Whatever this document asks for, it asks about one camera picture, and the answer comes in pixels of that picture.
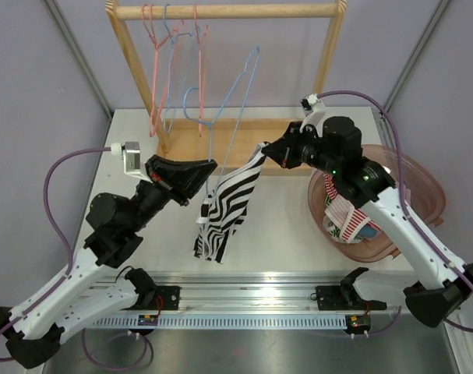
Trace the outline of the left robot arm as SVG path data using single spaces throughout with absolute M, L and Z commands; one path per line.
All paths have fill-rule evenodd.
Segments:
M 157 285 L 141 268 L 91 299 L 74 304 L 96 281 L 118 269 L 139 247 L 144 229 L 170 201 L 189 204 L 217 167 L 214 160 L 170 161 L 153 155 L 123 158 L 126 175 L 139 179 L 133 197 L 102 192 L 86 216 L 93 232 L 81 249 L 36 294 L 12 307 L 0 307 L 0 334 L 10 358 L 33 369 L 52 358 L 73 335 L 108 313 L 152 306 Z

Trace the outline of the black white striped tank top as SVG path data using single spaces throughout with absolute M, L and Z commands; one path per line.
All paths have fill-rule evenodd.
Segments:
M 257 144 L 249 161 L 223 176 L 208 193 L 196 220 L 199 231 L 193 255 L 199 259 L 224 262 L 228 242 L 247 217 L 250 197 L 260 177 L 266 155 L 266 142 Z

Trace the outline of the blue tank top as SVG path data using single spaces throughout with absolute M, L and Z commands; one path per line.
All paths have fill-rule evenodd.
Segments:
M 375 228 L 367 224 L 362 229 L 359 230 L 359 232 L 357 233 L 355 237 L 359 240 L 373 239 L 378 234 L 379 234 L 378 230 L 376 230 Z

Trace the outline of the green striped tank top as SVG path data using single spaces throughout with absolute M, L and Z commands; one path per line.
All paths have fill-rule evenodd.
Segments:
M 327 196 L 325 200 L 323 227 L 335 242 L 344 242 L 341 232 L 348 215 L 346 202 L 342 196 L 336 196 L 334 199 Z

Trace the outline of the red striped tank top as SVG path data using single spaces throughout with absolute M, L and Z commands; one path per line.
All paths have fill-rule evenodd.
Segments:
M 331 199 L 334 199 L 336 196 L 341 196 L 334 187 L 333 177 L 328 174 L 325 174 L 323 177 L 326 197 L 329 196 Z M 367 224 L 381 232 L 381 228 L 379 227 L 379 225 L 377 225 L 374 221 L 368 218 L 362 211 L 356 209 L 354 205 L 348 200 L 346 201 L 347 202 L 345 203 L 345 205 L 348 208 L 348 215 L 341 232 L 341 237 L 344 242 L 339 243 L 357 244 L 361 242 L 362 240 L 357 239 L 355 236 L 357 235 L 359 230 Z

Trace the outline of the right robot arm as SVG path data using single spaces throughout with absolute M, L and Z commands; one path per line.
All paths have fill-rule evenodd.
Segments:
M 413 212 L 401 180 L 364 156 L 362 132 L 349 117 L 328 118 L 321 132 L 292 122 L 262 151 L 281 168 L 307 164 L 331 175 L 338 193 L 381 227 L 417 276 L 403 293 L 420 323 L 438 326 L 473 295 L 473 263 L 453 254 Z

